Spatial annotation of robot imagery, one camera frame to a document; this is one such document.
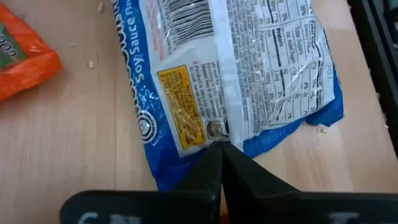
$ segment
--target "orange bag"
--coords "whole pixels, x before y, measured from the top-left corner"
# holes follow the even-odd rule
[[[0,100],[38,85],[61,69],[55,51],[0,4]]]

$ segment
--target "yellow label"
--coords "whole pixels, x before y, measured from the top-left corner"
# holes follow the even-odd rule
[[[186,66],[157,73],[183,149],[206,142],[205,129],[193,97]]]

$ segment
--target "plastic wrapper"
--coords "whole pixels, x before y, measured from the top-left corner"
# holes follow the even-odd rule
[[[337,74],[310,1],[112,4],[159,190],[177,184],[214,141],[230,140],[253,157],[276,146],[305,119],[330,125],[343,115]],[[290,5],[292,12],[284,17]],[[307,22],[300,34],[297,21]],[[307,113],[289,112],[298,99],[306,100]]]
[[[61,69],[58,55],[0,3],[0,100],[38,85]]]

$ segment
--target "black plastic object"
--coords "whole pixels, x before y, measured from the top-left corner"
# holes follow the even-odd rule
[[[385,0],[348,0],[359,40],[380,94],[392,142],[398,150],[398,52],[394,47],[393,23],[398,9]]]
[[[221,182],[232,224],[398,223],[398,195],[301,192],[227,142],[212,144],[171,192],[83,192],[64,204],[61,223],[218,223]]]

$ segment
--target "wooden surface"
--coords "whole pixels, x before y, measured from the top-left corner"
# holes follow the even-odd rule
[[[109,1],[103,14],[97,0],[2,1],[65,69],[0,103],[0,223],[57,223],[62,203],[86,189],[154,190]],[[398,192],[398,162],[347,3],[313,1],[345,118],[327,134],[302,126],[256,161],[300,190]]]

